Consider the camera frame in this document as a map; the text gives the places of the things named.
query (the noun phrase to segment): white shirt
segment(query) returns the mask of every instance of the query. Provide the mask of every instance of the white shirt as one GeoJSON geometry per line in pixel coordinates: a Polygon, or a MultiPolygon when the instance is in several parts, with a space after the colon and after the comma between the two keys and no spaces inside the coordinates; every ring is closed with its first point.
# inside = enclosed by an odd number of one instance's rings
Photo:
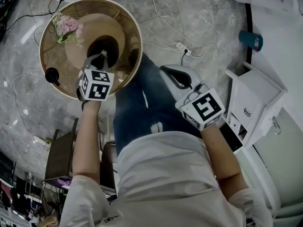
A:
{"type": "Polygon", "coordinates": [[[161,132],[121,151],[118,199],[108,204],[90,178],[73,178],[61,227],[243,227],[250,218],[273,226],[261,193],[244,189],[228,201],[214,177],[204,143],[183,132],[161,132]]]}

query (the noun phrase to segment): white sleeve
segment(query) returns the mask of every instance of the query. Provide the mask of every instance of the white sleeve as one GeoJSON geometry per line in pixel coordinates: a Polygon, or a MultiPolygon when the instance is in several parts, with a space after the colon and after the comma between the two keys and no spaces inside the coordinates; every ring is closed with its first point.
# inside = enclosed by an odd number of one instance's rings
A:
{"type": "Polygon", "coordinates": [[[105,194],[94,180],[75,176],[65,200],[60,227],[94,227],[106,217],[108,207],[105,194]]]}
{"type": "Polygon", "coordinates": [[[244,211],[246,219],[252,219],[258,227],[272,227],[273,219],[261,192],[243,189],[228,199],[233,206],[244,211]]]}

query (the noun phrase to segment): gray floor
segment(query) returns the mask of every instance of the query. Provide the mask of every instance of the gray floor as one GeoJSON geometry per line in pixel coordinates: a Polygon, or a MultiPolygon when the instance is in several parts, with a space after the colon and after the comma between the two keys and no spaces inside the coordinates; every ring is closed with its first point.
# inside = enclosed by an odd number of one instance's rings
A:
{"type": "MultiPolygon", "coordinates": [[[[19,0],[9,19],[10,26],[16,18],[25,14],[47,12],[49,0],[19,0]]],[[[184,41],[181,36],[167,28],[157,16],[152,0],[115,0],[124,5],[137,21],[148,26],[167,45],[184,41]]],[[[56,8],[53,0],[51,10],[56,8]]],[[[243,4],[232,0],[156,0],[158,12],[176,30],[189,40],[203,44],[207,48],[201,59],[184,58],[184,65],[194,68],[210,87],[215,87],[221,99],[227,103],[230,82],[224,74],[225,68],[240,69],[246,50],[238,42],[238,32],[246,28],[246,13],[243,4]]],[[[17,22],[5,35],[0,45],[0,150],[17,165],[43,178],[47,161],[47,147],[33,142],[30,133],[52,138],[55,129],[67,132],[73,119],[80,117],[81,103],[57,92],[44,78],[42,70],[29,71],[16,79],[14,88],[17,96],[18,114],[12,83],[16,76],[29,68],[41,68],[39,49],[33,40],[34,30],[39,41],[43,25],[50,19],[26,17],[17,22]]],[[[151,33],[142,28],[144,41],[157,43],[151,33]]],[[[194,55],[202,51],[186,43],[194,55]]],[[[158,65],[180,64],[181,54],[158,49],[149,44],[144,50],[158,65]]],[[[115,112],[115,98],[111,97],[102,105],[100,120],[115,112]]]]}

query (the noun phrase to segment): person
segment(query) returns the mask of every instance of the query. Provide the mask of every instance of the person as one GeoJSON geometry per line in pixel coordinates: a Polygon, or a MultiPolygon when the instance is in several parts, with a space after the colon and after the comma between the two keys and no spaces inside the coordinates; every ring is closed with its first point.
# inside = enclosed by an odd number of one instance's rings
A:
{"type": "Polygon", "coordinates": [[[109,205],[99,186],[99,109],[96,101],[83,107],[61,227],[273,226],[262,194],[248,188],[218,127],[199,132],[184,119],[145,54],[134,79],[116,93],[120,182],[109,205]]]}

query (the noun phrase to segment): blue jeans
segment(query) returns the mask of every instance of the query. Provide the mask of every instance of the blue jeans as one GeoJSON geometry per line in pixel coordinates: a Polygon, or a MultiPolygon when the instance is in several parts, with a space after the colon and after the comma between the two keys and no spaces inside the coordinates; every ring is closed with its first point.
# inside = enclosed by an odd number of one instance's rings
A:
{"type": "Polygon", "coordinates": [[[135,77],[116,93],[114,135],[117,155],[131,141],[152,134],[151,126],[158,122],[162,124],[162,131],[182,131],[201,138],[199,130],[183,118],[175,103],[159,68],[143,54],[135,77]]]}

